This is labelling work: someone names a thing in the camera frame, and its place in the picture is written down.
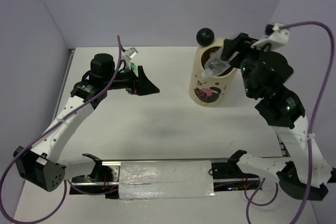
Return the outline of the green plastic bottle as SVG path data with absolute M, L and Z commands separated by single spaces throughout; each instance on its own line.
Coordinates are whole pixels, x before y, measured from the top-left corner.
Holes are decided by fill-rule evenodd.
M 138 71 L 138 67 L 134 62 L 131 63 L 131 69 L 134 73 L 136 73 Z

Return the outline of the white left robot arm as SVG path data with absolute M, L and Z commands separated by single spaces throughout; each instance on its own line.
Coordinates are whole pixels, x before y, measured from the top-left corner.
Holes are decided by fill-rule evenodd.
M 159 93 L 145 75 L 143 67 L 138 71 L 118 72 L 110 54 L 96 54 L 90 62 L 90 70 L 76 83 L 59 115 L 44 132 L 41 140 L 28 150 L 18 147 L 14 152 L 20 177 L 47 192 L 55 190 L 63 180 L 85 175 L 90 181 L 102 177 L 102 160 L 84 153 L 79 160 L 61 161 L 60 154 L 81 123 L 93 113 L 109 90 L 125 89 L 131 95 Z

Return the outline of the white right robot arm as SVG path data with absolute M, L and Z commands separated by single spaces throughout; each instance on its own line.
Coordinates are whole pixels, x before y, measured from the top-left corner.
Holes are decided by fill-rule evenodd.
M 309 133 L 299 97 L 284 85 L 293 68 L 283 55 L 273 51 L 271 43 L 261 49 L 255 43 L 245 33 L 225 39 L 221 59 L 241 70 L 246 96 L 259 100 L 256 110 L 284 143 L 292 160 L 271 162 L 238 150 L 227 161 L 228 171 L 233 177 L 255 174 L 271 179 L 294 199 L 302 200 L 307 189 L 308 200 L 321 201 L 328 193 L 326 184 L 335 182 L 335 168 L 323 158 Z

